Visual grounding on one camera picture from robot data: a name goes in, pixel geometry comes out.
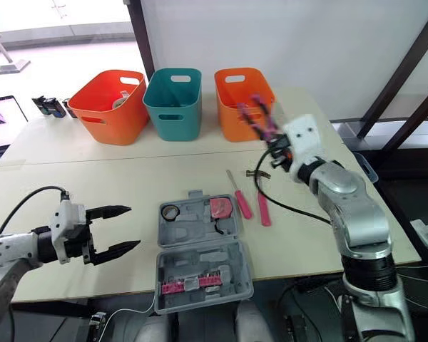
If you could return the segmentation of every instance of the pink screwdriver handle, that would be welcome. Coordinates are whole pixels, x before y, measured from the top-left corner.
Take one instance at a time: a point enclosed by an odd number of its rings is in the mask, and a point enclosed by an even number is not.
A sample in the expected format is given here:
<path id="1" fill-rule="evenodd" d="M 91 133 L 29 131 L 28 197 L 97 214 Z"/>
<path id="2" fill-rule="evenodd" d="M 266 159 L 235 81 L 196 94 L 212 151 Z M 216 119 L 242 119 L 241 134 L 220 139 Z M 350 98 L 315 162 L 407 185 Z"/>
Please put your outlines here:
<path id="1" fill-rule="evenodd" d="M 270 213 L 268 212 L 268 204 L 266 197 L 257 193 L 258 207 L 260 208 L 260 217 L 262 219 L 262 226 L 269 227 L 271 225 Z"/>
<path id="2" fill-rule="evenodd" d="M 236 199 L 238 200 L 238 204 L 240 205 L 241 212 L 243 213 L 243 216 L 245 219 L 252 218 L 252 211 L 250 210 L 248 201 L 245 199 L 243 193 L 241 190 L 235 191 Z"/>

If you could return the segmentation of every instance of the laptop screen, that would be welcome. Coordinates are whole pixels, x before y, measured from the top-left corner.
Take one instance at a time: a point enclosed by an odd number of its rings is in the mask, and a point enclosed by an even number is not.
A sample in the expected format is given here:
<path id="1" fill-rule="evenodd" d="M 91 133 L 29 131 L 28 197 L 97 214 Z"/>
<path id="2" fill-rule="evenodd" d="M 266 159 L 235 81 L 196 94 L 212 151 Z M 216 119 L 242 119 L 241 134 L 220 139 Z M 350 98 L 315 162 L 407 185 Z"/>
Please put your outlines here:
<path id="1" fill-rule="evenodd" d="M 0 147 L 10 145 L 27 124 L 27 118 L 13 96 L 0 98 Z"/>

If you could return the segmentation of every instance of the white table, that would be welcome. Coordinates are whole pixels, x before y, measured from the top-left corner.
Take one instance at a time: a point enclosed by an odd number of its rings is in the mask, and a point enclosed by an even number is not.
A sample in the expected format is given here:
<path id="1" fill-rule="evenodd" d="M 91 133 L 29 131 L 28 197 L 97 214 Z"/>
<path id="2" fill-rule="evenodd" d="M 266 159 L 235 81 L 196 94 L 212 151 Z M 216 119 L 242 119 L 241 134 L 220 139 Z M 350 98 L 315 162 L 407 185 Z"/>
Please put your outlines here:
<path id="1" fill-rule="evenodd" d="M 305 91 L 288 88 L 276 90 L 275 94 L 289 118 L 314 114 L 328 155 L 346 168 L 362 173 L 352 153 Z M 325 223 L 270 204 L 272 226 L 261 226 L 256 191 L 251 179 L 245 177 L 245 170 L 254 168 L 263 145 L 227 142 L 215 124 L 215 107 L 207 103 L 204 106 L 207 110 L 203 114 L 202 133 L 194 142 L 164 142 L 147 127 L 135 144 L 116 147 L 95 142 L 71 118 L 42 118 L 29 124 L 0 162 L 0 224 L 28 192 L 57 184 L 71 192 L 74 202 L 87 208 L 107 204 L 133 208 L 120 217 L 93 223 L 91 230 L 99 251 L 126 240 L 140 239 L 141 243 L 120 259 L 99 266 L 84 266 L 79 258 L 63 266 L 56 262 L 44 265 L 22 279 L 15 301 L 152 290 L 156 255 L 160 251 L 156 244 L 158 205 L 186 198 L 188 191 L 195 189 L 210 195 L 232 193 L 225 169 L 232 170 L 254 211 L 252 220 L 243 220 L 240 232 L 254 279 L 342 269 L 332 231 Z M 268 163 L 263 169 L 272 174 L 263 186 L 275 199 L 327 217 L 306 185 L 291 182 L 288 175 L 270 169 Z M 411 242 L 369 182 L 367 191 L 389 219 L 395 261 L 418 261 Z M 41 193 L 21 208 L 6 230 L 27 232 L 47 224 L 57 202 L 58 194 Z"/>

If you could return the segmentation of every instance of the gray tool case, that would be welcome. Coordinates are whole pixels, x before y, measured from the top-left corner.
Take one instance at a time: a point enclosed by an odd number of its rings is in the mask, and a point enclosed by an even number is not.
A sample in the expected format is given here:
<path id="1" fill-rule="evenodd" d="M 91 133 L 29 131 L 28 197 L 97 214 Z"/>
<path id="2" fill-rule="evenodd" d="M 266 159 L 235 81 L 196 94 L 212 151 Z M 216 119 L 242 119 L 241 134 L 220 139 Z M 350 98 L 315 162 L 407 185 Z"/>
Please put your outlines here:
<path id="1" fill-rule="evenodd" d="M 230 217 L 211 218 L 210 199 L 228 198 L 233 206 Z M 179 209 L 174 221 L 163 218 L 162 208 Z M 240 301 L 254 293 L 245 250 L 238 239 L 241 223 L 238 206 L 230 195 L 203 196 L 201 190 L 189 192 L 189 199 L 163 203 L 158 210 L 158 245 L 165 249 L 157 256 L 154 309 L 169 314 Z M 199 276 L 220 276 L 219 286 L 201 287 Z M 180 284 L 184 292 L 163 294 L 164 284 Z"/>

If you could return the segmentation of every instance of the blue container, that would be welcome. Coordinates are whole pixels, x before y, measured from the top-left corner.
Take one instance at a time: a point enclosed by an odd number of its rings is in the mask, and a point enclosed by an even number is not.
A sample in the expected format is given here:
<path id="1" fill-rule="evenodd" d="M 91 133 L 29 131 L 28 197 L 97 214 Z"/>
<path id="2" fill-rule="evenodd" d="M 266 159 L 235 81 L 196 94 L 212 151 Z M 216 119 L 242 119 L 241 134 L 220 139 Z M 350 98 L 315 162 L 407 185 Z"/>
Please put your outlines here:
<path id="1" fill-rule="evenodd" d="M 162 139 L 196 139 L 201 126 L 201 72 L 190 68 L 156 71 L 143 102 Z"/>

